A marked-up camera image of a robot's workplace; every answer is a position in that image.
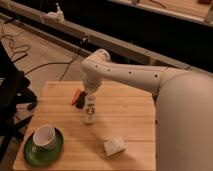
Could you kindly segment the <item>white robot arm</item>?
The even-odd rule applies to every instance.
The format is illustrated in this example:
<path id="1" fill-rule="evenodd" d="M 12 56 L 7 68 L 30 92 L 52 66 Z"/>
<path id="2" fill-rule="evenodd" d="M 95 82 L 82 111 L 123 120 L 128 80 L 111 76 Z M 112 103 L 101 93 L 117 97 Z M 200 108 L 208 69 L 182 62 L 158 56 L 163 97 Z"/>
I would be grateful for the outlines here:
<path id="1" fill-rule="evenodd" d="M 98 49 L 81 63 L 87 92 L 106 78 L 156 99 L 156 171 L 213 171 L 213 77 L 172 67 L 125 65 Z"/>

